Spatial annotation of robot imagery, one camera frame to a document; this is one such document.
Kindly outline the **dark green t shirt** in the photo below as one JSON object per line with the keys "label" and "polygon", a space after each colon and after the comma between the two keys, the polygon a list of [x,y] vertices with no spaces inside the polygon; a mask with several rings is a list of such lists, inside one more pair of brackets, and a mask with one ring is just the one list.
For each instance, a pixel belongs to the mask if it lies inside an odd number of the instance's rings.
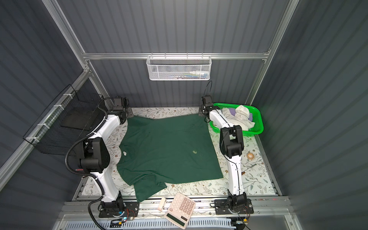
{"label": "dark green t shirt", "polygon": [[162,119],[135,116],[117,164],[121,178],[142,202],[167,187],[223,177],[209,128],[198,115]]}

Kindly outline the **green plastic laundry basket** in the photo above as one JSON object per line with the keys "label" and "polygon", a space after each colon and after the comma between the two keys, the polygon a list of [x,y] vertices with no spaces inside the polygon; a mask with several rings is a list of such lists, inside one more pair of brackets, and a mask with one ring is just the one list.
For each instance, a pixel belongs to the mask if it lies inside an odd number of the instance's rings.
{"label": "green plastic laundry basket", "polygon": [[242,106],[244,108],[247,108],[250,112],[250,114],[252,114],[252,122],[255,123],[254,127],[249,128],[248,130],[243,130],[243,136],[247,136],[247,137],[252,137],[254,135],[259,135],[264,131],[264,126],[263,126],[263,122],[262,122],[262,116],[260,111],[253,107],[253,106],[248,106],[248,105],[239,105],[239,104],[229,104],[229,103],[214,103],[214,106],[219,107],[219,109],[223,109],[223,108],[232,108],[232,109],[237,109],[239,106]]}

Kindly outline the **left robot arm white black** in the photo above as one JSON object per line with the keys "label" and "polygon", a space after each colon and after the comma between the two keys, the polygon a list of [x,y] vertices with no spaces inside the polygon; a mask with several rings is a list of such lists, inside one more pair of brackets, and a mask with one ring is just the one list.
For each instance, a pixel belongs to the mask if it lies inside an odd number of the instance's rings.
{"label": "left robot arm white black", "polygon": [[90,133],[90,136],[77,145],[78,167],[81,172],[93,176],[92,180],[97,185],[104,203],[117,201],[120,194],[111,176],[110,155],[106,143],[112,132],[133,116],[130,108],[108,111],[107,116]]}

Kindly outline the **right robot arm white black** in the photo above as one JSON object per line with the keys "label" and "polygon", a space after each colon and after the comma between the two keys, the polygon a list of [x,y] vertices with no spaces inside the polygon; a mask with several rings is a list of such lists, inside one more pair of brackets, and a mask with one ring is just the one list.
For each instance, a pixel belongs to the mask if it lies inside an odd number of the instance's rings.
{"label": "right robot arm white black", "polygon": [[218,106],[204,102],[199,114],[219,128],[219,149],[228,164],[229,188],[227,204],[231,212],[240,212],[247,205],[247,195],[242,185],[241,160],[244,142],[242,128],[231,123]]}

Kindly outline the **purple t shirt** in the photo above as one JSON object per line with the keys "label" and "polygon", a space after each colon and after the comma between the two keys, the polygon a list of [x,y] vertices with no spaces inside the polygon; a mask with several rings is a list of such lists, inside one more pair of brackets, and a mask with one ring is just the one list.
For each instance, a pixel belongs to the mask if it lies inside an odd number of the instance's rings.
{"label": "purple t shirt", "polygon": [[[230,111],[232,116],[236,115],[236,109],[235,108],[229,108],[229,111]],[[248,120],[249,121],[253,120],[253,114],[252,113],[249,113]]]}

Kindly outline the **white bottle in basket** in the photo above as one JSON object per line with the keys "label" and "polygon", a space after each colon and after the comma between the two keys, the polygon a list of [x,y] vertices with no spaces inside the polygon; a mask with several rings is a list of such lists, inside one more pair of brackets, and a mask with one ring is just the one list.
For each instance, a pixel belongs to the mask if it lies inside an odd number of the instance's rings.
{"label": "white bottle in basket", "polygon": [[207,77],[209,75],[208,71],[191,71],[189,74],[199,76],[199,77]]}

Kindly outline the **white t shirt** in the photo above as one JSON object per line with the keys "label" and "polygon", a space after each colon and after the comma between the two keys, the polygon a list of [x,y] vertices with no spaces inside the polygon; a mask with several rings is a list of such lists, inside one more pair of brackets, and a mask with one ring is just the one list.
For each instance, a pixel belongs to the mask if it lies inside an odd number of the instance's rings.
{"label": "white t shirt", "polygon": [[242,106],[239,106],[236,109],[236,115],[232,116],[228,108],[223,108],[223,115],[227,118],[229,122],[234,125],[241,126],[242,130],[248,130],[249,128],[254,127],[255,123],[248,120],[249,110]]}

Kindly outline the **brown tape roll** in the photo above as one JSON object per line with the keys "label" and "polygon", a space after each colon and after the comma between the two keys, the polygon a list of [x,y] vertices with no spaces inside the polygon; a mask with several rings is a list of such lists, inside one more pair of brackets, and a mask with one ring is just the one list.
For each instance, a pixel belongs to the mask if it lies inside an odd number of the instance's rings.
{"label": "brown tape roll", "polygon": [[255,159],[255,155],[254,155],[253,153],[251,153],[251,152],[248,152],[248,153],[246,154],[246,158],[247,158],[249,161],[252,161],[252,160],[254,160],[254,159]]}

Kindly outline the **floral table mat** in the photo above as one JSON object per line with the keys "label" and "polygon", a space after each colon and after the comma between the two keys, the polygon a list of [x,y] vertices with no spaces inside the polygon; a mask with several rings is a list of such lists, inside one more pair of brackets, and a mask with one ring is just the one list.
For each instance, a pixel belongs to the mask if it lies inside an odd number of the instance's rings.
{"label": "floral table mat", "polygon": [[[167,117],[178,117],[189,114],[198,114],[197,107],[156,107],[156,108],[133,108],[133,114],[139,117],[160,119]],[[215,133],[211,127],[208,128],[218,160],[223,178],[217,180],[199,181],[186,184],[167,184],[167,187],[155,194],[155,197],[174,196],[182,193],[186,196],[222,196],[228,192],[228,167],[227,162],[219,150],[219,134]],[[117,163],[121,158],[120,144],[127,131],[127,123],[118,126],[108,138],[106,143],[110,154],[110,165],[112,179],[121,192],[122,196],[134,197],[135,189],[129,186],[117,171]],[[244,137],[244,151],[241,157],[241,174],[243,188],[248,196],[269,196],[275,195],[271,179],[266,169],[263,156],[260,153],[255,137]],[[255,159],[249,161],[246,154],[251,152]]]}

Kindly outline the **small white eraser block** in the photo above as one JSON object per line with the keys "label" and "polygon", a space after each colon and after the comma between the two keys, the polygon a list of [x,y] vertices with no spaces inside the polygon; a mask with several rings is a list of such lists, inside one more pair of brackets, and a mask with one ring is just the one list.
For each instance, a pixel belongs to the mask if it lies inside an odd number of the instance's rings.
{"label": "small white eraser block", "polygon": [[164,206],[165,206],[166,202],[167,202],[166,198],[164,198],[164,197],[161,198],[159,206],[157,207],[157,210],[162,212],[164,210]]}

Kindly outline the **pink white calculator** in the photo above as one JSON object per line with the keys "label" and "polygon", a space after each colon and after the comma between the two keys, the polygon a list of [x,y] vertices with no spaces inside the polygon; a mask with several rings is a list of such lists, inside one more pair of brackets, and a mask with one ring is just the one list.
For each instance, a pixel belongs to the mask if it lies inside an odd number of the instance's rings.
{"label": "pink white calculator", "polygon": [[177,193],[164,217],[178,228],[185,230],[196,207],[196,202],[189,197]]}

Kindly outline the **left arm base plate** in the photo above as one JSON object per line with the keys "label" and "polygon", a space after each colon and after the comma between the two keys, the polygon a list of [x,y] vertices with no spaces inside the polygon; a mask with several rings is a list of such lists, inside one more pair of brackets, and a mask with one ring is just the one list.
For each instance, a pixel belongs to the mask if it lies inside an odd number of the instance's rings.
{"label": "left arm base plate", "polygon": [[101,202],[98,206],[100,218],[137,217],[139,202]]}

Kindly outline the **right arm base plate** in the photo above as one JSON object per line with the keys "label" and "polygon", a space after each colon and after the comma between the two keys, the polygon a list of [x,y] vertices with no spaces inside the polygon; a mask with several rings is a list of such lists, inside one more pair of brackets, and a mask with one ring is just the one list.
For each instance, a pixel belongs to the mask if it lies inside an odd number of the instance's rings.
{"label": "right arm base plate", "polygon": [[215,209],[217,215],[230,215],[230,214],[254,214],[254,208],[252,201],[248,198],[245,205],[242,205],[237,210],[231,210],[226,199],[216,199],[213,203],[210,203],[210,207]]}

